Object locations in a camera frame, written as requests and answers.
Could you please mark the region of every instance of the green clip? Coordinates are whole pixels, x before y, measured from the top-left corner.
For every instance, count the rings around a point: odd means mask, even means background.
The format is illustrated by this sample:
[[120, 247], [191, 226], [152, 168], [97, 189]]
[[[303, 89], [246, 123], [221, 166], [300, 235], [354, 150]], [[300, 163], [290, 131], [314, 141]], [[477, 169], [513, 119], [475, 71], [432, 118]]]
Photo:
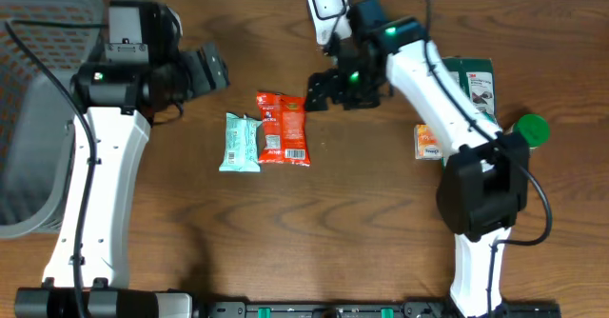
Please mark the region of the green clip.
[[393, 308], [382, 308], [381, 318], [393, 318]]
[[258, 318], [270, 318], [270, 308], [258, 308]]

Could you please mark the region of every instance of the gray plastic basket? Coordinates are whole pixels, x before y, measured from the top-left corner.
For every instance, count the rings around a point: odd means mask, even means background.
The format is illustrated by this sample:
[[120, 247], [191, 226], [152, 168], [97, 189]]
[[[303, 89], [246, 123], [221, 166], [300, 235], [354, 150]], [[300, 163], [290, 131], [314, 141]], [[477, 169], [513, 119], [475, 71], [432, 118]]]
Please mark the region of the gray plastic basket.
[[[71, 174], [73, 112], [4, 29], [9, 18], [101, 23], [102, 0], [0, 0], [0, 238], [58, 232]], [[26, 45], [69, 88], [99, 30], [15, 25]]]

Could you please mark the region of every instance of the wooden tabletop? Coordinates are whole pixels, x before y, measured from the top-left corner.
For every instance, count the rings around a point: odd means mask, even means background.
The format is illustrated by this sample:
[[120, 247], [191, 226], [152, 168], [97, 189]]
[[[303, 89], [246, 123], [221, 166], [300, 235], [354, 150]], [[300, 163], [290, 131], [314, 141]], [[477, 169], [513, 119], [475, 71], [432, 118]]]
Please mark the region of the wooden tabletop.
[[[183, 49], [218, 44], [232, 84], [152, 131], [133, 198], [131, 287], [267, 302], [446, 295], [455, 261], [434, 199], [442, 171], [414, 159], [421, 119], [406, 100], [308, 114], [310, 168], [220, 173], [226, 112], [260, 117], [259, 89], [305, 95], [330, 61], [305, 0], [155, 1], [180, 13]], [[552, 129], [530, 169], [554, 229], [541, 246], [507, 248], [503, 297], [609, 316], [609, 0], [434, 1], [442, 55], [492, 58], [500, 123], [532, 111]], [[382, 2], [391, 17], [422, 12], [421, 0]], [[512, 236], [537, 237], [543, 225], [530, 190]], [[40, 285], [55, 238], [0, 241], [0, 316], [12, 316], [18, 287]]]

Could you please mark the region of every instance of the red snack package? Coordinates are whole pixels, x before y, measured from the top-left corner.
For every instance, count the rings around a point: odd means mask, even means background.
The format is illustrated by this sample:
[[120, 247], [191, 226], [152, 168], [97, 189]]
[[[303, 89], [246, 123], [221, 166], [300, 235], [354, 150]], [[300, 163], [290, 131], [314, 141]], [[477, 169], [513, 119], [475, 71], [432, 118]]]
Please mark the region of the red snack package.
[[258, 162], [310, 166], [305, 139], [305, 99], [258, 93], [266, 147]]

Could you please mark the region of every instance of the bottle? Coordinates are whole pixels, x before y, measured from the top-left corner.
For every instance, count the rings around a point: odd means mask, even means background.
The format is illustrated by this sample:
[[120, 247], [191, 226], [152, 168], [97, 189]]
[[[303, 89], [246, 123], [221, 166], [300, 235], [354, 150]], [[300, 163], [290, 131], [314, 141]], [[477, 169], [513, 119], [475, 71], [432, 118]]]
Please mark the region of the bottle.
[[531, 151], [550, 138], [550, 125], [538, 114], [525, 114], [506, 133], [518, 131], [529, 144]]

